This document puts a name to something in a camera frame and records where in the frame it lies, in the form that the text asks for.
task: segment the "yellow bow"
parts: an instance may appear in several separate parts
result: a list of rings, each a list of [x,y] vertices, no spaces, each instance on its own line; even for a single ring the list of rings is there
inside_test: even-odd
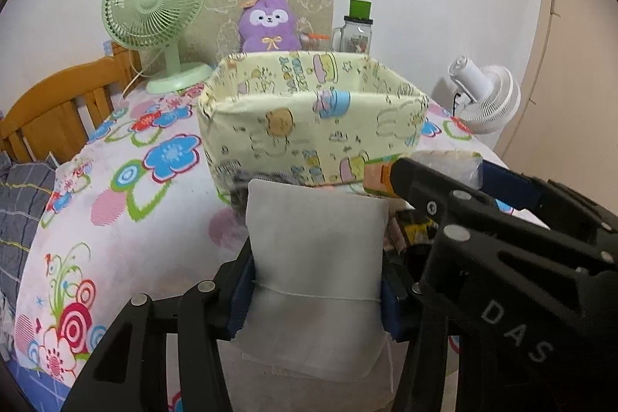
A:
[[[268,48],[267,51],[271,51],[271,50],[278,50],[279,47],[275,44],[276,42],[281,42],[281,36],[274,36],[274,37],[262,37],[262,42],[263,43],[268,43]]]

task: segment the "plush toy eye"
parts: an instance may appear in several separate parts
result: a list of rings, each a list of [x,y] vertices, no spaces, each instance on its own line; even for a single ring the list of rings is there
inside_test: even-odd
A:
[[[279,20],[279,23],[287,22],[287,13],[284,10],[274,10],[273,16]]]
[[[262,20],[266,15],[262,10],[254,10],[249,15],[249,22],[251,22],[251,25],[262,25]]]

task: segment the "white lettering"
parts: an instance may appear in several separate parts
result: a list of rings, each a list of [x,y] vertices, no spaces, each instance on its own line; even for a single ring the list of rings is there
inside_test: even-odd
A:
[[[549,342],[542,340],[539,344],[537,344],[537,352],[528,353],[528,357],[535,363],[541,363],[545,361],[547,359],[547,355],[545,354],[545,351],[543,351],[543,349],[547,349],[548,351],[554,350],[553,346]]]
[[[509,330],[506,334],[504,334],[504,336],[514,338],[515,346],[519,347],[521,345],[521,341],[523,340],[523,336],[526,335],[526,328],[527,326],[525,324],[519,325],[513,330]]]
[[[496,315],[494,317],[489,317],[489,315],[492,314],[492,309],[497,311]],[[489,301],[489,304],[485,307],[483,314],[481,314],[481,318],[483,318],[490,325],[495,325],[498,323],[502,319],[502,316],[504,316],[504,308],[493,299]]]

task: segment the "fan base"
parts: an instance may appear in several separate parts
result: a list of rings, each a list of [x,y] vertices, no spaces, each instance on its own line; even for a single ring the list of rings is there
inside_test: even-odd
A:
[[[158,72],[148,78],[146,91],[152,94],[168,93],[185,89],[200,81],[206,81],[212,74],[212,67],[206,63],[183,63],[180,73],[168,76],[167,71]]]

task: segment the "fan stand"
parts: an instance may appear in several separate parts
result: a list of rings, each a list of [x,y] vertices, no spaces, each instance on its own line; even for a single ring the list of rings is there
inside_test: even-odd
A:
[[[166,68],[148,78],[148,93],[160,94],[185,89],[206,81],[212,74],[212,67],[206,63],[180,63],[178,40],[167,45],[164,53]]]

